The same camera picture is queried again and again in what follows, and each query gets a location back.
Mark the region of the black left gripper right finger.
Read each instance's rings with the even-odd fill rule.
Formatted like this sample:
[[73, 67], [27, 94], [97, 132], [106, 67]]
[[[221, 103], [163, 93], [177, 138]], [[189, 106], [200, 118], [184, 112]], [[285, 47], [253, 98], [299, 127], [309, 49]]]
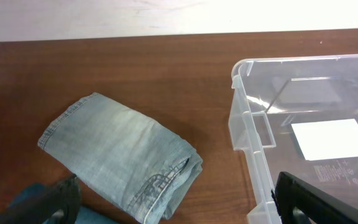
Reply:
[[280, 172], [271, 191], [282, 223], [358, 224], [358, 209], [288, 172]]

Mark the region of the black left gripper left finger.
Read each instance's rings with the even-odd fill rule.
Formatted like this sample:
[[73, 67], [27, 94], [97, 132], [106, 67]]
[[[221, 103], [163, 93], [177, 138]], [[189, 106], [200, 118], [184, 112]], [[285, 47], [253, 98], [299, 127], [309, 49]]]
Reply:
[[72, 174], [0, 212], [0, 224], [74, 223], [80, 202], [80, 186], [77, 176]]

